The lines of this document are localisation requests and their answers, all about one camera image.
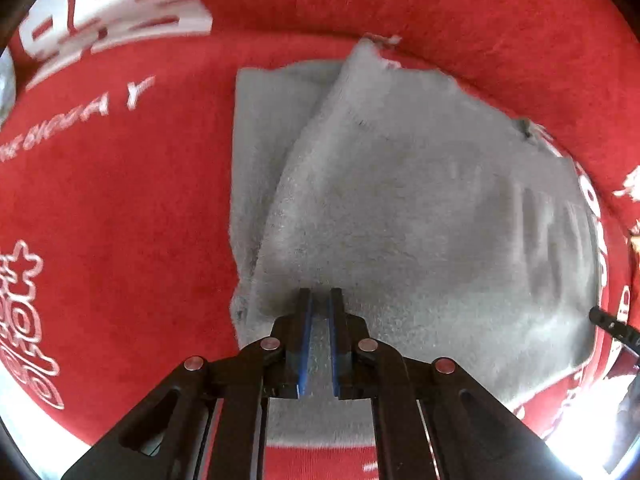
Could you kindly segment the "floral white blue fabric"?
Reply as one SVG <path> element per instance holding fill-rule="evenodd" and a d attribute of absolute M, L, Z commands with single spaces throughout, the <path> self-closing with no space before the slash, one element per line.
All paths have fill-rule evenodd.
<path fill-rule="evenodd" d="M 0 58 L 0 126 L 11 114 L 16 99 L 16 78 L 10 50 L 5 48 Z"/>

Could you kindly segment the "grey fleece garment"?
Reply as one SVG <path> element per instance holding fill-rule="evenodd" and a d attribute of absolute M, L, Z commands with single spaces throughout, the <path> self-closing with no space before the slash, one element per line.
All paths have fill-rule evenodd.
<path fill-rule="evenodd" d="M 296 289 L 406 356 L 450 356 L 506 404 L 592 355 L 596 224 L 573 162 L 436 70 L 361 41 L 236 76 L 230 240 L 239 341 Z"/>

